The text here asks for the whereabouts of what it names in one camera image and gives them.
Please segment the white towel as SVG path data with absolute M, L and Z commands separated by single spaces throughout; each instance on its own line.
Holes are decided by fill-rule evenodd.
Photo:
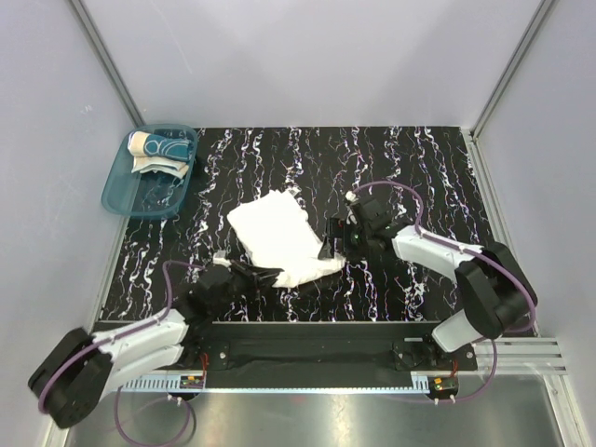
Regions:
M 227 214 L 227 221 L 256 267 L 279 269 L 276 288 L 296 288 L 340 272 L 345 258 L 320 260 L 323 242 L 292 191 L 273 190 Z

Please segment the teal beige Doraemon towel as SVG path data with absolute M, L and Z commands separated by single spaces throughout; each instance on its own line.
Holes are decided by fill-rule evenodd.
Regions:
M 164 173 L 182 179 L 189 170 L 192 142 L 144 131 L 128 136 L 127 149 L 133 157 L 132 173 Z

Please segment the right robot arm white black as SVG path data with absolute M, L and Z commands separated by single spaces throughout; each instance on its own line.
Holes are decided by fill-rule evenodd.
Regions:
M 537 297 L 506 245 L 483 247 L 440 237 L 418 223 L 393 218 L 371 196 L 347 204 L 346 217 L 328 219 L 319 259 L 340 254 L 357 262 L 391 252 L 448 278 L 460 294 L 460 311 L 412 346 L 394 345 L 399 368 L 446 369 L 465 346 L 532 329 Z

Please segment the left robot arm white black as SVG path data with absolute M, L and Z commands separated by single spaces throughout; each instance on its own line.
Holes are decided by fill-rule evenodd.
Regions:
M 168 291 L 165 308 L 151 317 L 111 331 L 67 332 L 28 381 L 39 411 L 60 428 L 73 427 L 109 392 L 141 375 L 194 367 L 200 340 L 222 309 L 272 288 L 281 273 L 242 262 L 212 264 L 184 293 Z

